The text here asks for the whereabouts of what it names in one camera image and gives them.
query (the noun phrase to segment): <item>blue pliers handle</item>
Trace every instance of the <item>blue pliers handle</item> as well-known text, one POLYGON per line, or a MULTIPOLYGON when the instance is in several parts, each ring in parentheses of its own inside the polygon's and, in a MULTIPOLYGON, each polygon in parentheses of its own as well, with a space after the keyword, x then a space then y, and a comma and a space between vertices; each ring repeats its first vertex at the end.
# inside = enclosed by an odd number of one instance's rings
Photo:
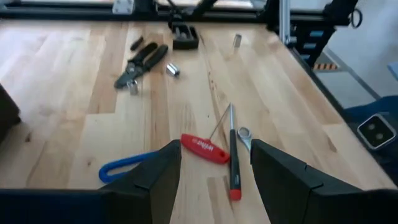
POLYGON ((156 156, 158 153, 159 153, 158 151, 147 152, 144 154, 139 154, 136 156, 125 158, 125 159, 120 159, 117 161, 109 162, 109 163, 103 165, 101 167, 101 169, 99 170, 99 172, 98 172, 99 179, 102 180, 102 182, 104 182, 106 184, 110 183, 110 182, 122 177, 123 175, 127 174, 128 171, 120 172, 118 174, 108 175, 109 171, 111 171, 113 169, 120 168, 120 167, 132 165, 132 164, 135 164, 138 162, 142 162, 146 159, 156 156))

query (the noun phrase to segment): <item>yellow warning label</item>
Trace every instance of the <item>yellow warning label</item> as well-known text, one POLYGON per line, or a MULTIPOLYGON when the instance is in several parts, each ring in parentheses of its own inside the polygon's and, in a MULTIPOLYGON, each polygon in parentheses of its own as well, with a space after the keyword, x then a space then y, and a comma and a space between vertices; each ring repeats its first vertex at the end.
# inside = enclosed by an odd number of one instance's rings
POLYGON ((313 66, 314 70, 337 70, 338 67, 334 63, 316 63, 313 66))

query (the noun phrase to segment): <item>wood grain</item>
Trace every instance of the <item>wood grain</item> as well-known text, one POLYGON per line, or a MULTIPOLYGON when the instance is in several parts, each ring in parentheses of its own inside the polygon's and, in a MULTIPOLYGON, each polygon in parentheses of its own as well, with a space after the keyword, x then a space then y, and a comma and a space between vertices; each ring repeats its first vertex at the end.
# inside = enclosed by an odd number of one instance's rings
MULTIPOLYGON (((198 50, 173 51, 166 24, 2 21, 0 82, 23 123, 1 144, 0 187, 97 189, 103 164, 182 133, 207 138, 232 102, 237 126, 255 138, 362 189, 395 188, 275 34, 261 25, 195 26, 198 50), (113 81, 140 35, 170 48, 131 96, 113 81), (179 79, 165 74, 169 62, 179 79)), ((227 149, 228 138, 226 120, 212 141, 227 149)), ((238 154, 243 198, 230 202, 228 166, 183 149, 171 223, 269 223, 240 142, 238 154)))

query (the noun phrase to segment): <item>metal cylinder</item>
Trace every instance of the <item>metal cylinder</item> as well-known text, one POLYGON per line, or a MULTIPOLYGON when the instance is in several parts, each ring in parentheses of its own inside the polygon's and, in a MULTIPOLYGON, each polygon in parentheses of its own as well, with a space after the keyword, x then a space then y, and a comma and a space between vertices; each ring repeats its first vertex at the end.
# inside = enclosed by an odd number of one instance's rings
POLYGON ((285 45, 290 43, 290 0, 279 1, 279 39, 285 45))
POLYGON ((168 63, 166 65, 166 73, 175 78, 178 78, 178 76, 180 75, 180 69, 177 66, 175 66, 174 64, 168 63))
POLYGON ((238 48, 241 46, 241 41, 242 41, 242 35, 241 34, 236 34, 234 38, 234 48, 238 48))
POLYGON ((130 95, 137 95, 138 94, 137 81, 131 80, 131 81, 127 82, 127 87, 129 88, 130 95))

